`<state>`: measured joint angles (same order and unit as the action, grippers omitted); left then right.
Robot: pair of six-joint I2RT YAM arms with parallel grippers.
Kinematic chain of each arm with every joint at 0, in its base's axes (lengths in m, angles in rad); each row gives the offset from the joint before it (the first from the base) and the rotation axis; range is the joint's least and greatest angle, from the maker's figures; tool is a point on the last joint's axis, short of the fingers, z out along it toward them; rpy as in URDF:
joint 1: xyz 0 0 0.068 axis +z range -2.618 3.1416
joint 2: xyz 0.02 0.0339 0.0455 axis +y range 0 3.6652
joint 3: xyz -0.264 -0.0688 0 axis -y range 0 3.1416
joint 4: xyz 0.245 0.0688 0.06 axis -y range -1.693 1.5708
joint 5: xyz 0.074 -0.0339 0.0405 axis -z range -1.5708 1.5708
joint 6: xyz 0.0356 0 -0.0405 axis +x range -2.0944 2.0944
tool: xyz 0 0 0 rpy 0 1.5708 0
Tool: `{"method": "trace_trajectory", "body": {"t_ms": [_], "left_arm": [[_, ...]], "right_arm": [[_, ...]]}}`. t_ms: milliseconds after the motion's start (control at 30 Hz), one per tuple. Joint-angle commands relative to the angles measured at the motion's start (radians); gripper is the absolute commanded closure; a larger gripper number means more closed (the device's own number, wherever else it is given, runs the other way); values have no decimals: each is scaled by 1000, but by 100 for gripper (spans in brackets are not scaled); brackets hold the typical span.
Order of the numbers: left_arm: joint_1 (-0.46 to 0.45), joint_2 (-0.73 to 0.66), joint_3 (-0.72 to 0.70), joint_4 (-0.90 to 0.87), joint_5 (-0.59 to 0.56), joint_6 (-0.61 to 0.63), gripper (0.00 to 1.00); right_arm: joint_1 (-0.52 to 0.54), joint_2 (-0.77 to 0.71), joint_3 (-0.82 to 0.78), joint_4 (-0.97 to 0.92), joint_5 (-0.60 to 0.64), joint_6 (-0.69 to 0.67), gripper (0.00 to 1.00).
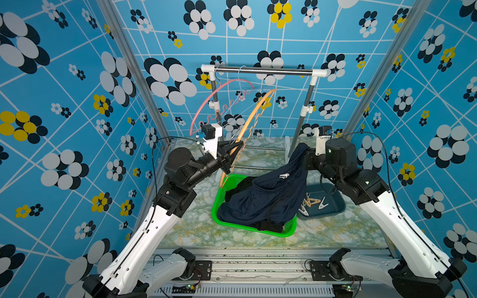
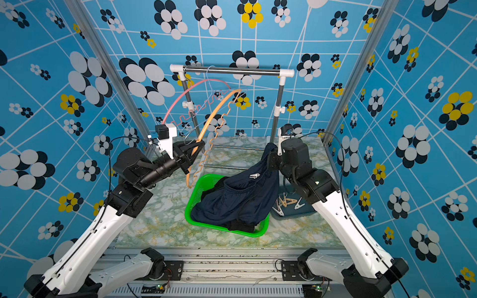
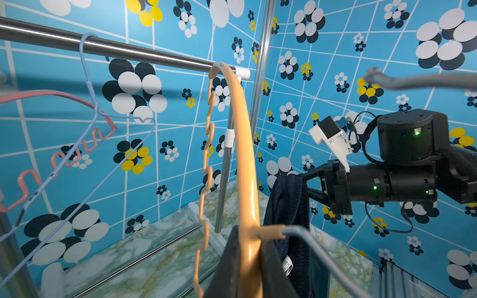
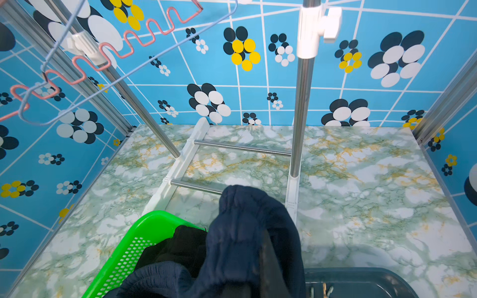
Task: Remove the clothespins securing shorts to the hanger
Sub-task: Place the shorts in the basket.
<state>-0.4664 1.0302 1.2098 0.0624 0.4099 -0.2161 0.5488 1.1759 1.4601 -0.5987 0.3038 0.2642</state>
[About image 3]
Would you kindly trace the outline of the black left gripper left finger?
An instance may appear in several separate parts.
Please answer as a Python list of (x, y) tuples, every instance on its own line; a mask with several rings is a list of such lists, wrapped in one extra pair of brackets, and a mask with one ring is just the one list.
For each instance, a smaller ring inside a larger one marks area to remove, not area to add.
[(238, 298), (240, 274), (239, 228), (234, 226), (205, 298)]

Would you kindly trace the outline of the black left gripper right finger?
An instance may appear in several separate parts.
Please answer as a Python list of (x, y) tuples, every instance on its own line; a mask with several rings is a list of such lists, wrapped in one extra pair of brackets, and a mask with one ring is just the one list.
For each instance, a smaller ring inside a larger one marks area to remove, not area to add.
[(261, 244), (260, 271), (264, 298), (298, 298), (272, 241)]

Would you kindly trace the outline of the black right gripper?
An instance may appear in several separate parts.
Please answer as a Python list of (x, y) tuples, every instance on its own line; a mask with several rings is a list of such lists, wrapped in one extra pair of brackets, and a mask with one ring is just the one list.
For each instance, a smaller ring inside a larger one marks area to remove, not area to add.
[(308, 197), (330, 207), (335, 214), (352, 215), (352, 204), (345, 168), (339, 160), (327, 163), (304, 174), (304, 181), (320, 179), (321, 190), (308, 188)]

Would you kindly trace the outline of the navy blue shorts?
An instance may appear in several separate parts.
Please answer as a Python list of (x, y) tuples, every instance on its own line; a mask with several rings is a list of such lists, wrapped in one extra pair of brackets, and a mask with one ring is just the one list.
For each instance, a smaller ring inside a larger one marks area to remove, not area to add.
[[(306, 194), (308, 186), (304, 175), (281, 175), (272, 187), (264, 225), (298, 225), (306, 229), (310, 227), (309, 198)], [(279, 257), (288, 256), (293, 269), (288, 278), (298, 296), (311, 298), (312, 286), (310, 278), (311, 252), (309, 246), (298, 237), (275, 241)]]

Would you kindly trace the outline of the wooden hanger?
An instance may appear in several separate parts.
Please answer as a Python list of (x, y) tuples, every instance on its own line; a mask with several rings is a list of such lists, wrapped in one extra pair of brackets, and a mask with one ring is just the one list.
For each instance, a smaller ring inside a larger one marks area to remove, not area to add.
[[(365, 298), (367, 293), (356, 285), (340, 264), (325, 251), (315, 240), (309, 229), (298, 225), (264, 225), (260, 219), (258, 203), (258, 182), (253, 151), (252, 132), (248, 123), (248, 109), (242, 85), (231, 67), (223, 62), (213, 64), (209, 78), (223, 75), (231, 92), (231, 111), (236, 125), (235, 144), (237, 151), (237, 187), (238, 187), (238, 237), (240, 242), (240, 274), (238, 298), (263, 298), (263, 283), (260, 271), (260, 247), (262, 242), (298, 237), (302, 239), (311, 252), (312, 259), (317, 259), (319, 289), (327, 288), (325, 273), (332, 273), (340, 284), (355, 298)], [(285, 275), (288, 277), (293, 269), (291, 259), (280, 259)], [(313, 271), (310, 270), (311, 285)], [(198, 277), (193, 279), (193, 288), (199, 298), (204, 298)]]

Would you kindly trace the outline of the light blue wire hanger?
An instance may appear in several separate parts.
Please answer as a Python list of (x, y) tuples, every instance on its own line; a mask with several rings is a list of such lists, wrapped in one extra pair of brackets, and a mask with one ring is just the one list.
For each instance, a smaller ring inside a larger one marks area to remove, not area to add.
[[(15, 226), (13, 226), (9, 232), (5, 233), (4, 235), (1, 236), (1, 241), (5, 241), (8, 239), (10, 236), (14, 235), (16, 230), (19, 227), (19, 224), (22, 221), (22, 218), (24, 214), (27, 212), (29, 206), (36, 200), (37, 196), (48, 186), (50, 182), (52, 182), (58, 175), (59, 171), (64, 167), (64, 166), (72, 166), (72, 164), (68, 163), (69, 157), (72, 156), (73, 152), (79, 152), (78, 147), (81, 145), (84, 147), (85, 152), (90, 152), (92, 151), (95, 146), (98, 145), (97, 139), (101, 140), (106, 140), (107, 137), (103, 137), (101, 131), (99, 129), (95, 129), (93, 126), (95, 125), (96, 121), (98, 120), (98, 116), (101, 115), (103, 116), (110, 124), (112, 127), (112, 131), (115, 132), (117, 130), (117, 127), (114, 125), (113, 121), (111, 120), (113, 117), (114, 118), (121, 118), (121, 119), (131, 119), (129, 115), (109, 115), (105, 114), (102, 110), (99, 108), (99, 103), (96, 99), (96, 95), (94, 92), (92, 80), (90, 78), (88, 68), (86, 65), (86, 60), (84, 58), (84, 44), (86, 40), (90, 37), (95, 37), (96, 35), (93, 33), (86, 33), (84, 34), (80, 41), (79, 41), (79, 56), (81, 63), (83, 65), (84, 73), (86, 75), (86, 86), (89, 91), (89, 95), (91, 100), (90, 101), (84, 101), (81, 98), (78, 98), (76, 96), (73, 96), (71, 94), (67, 93), (62, 93), (62, 92), (56, 92), (56, 91), (50, 91), (50, 90), (35, 90), (35, 91), (25, 91), (25, 92), (20, 92), (20, 93), (14, 93), (14, 94), (9, 94), (7, 96), (3, 96), (1, 99), (5, 101), (16, 101), (20, 100), (23, 98), (31, 98), (31, 97), (36, 97), (36, 96), (44, 96), (44, 95), (52, 95), (52, 96), (59, 96), (62, 98), (67, 98), (71, 99), (73, 101), (79, 102), (86, 104), (89, 107), (93, 108), (94, 111), (94, 116), (89, 123), (88, 127), (86, 130), (82, 133), (82, 135), (79, 137), (79, 139), (73, 144), (72, 148), (69, 149), (68, 153), (65, 155), (62, 152), (57, 152), (51, 157), (51, 163), (53, 166), (53, 171), (51, 172), (50, 176), (44, 181), (41, 181), (40, 176), (38, 175), (38, 172), (32, 170), (32, 171), (25, 171), (23, 172), (17, 179), (17, 183), (19, 186), (22, 188), (22, 191), (24, 192), (24, 196), (18, 200), (15, 204), (13, 204), (9, 208), (1, 208), (1, 212), (6, 213), (13, 209), (14, 207), (18, 206), (20, 203), (23, 203), (24, 205), (22, 206), (21, 213), (17, 219), (17, 222)], [(2, 278), (1, 281), (1, 287), (4, 287), (25, 265), (26, 263), (33, 258), (33, 256), (58, 232), (60, 231), (65, 224), (69, 222), (69, 220), (73, 217), (73, 215), (76, 214), (76, 212), (79, 211), (81, 207), (83, 207), (90, 199), (91, 197), (97, 192), (97, 190), (110, 178), (110, 176), (119, 169), (120, 166), (122, 166), (125, 161), (129, 158), (129, 155), (126, 155), (125, 158), (123, 158), (118, 165), (97, 185), (97, 187), (92, 190), (92, 192), (77, 206), (76, 209), (70, 213), (66, 219), (62, 220), (59, 225), (50, 233), (48, 234), (14, 269), (11, 270), (11, 272)], [(37, 191), (33, 194), (30, 195), (28, 189), (24, 185), (24, 176), (26, 174), (30, 173), (35, 177), (35, 180), (39, 184), (39, 188)]]

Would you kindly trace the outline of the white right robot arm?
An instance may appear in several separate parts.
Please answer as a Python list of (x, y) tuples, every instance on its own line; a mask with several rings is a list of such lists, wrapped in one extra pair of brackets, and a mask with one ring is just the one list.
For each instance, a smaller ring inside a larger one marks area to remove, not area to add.
[(415, 202), (430, 210), (440, 192), (459, 204), (476, 202), (477, 154), (450, 142), (444, 113), (411, 109), (375, 117), (357, 135), (366, 145), (372, 133), (378, 134), (380, 160), (370, 159), (366, 165), (349, 165), (351, 135), (343, 131), (344, 125), (344, 120), (327, 117), (309, 131), (335, 159), (304, 174), (304, 181), (319, 178), (321, 183), (318, 190), (304, 191), (307, 198), (340, 215), (350, 215), (353, 202)]

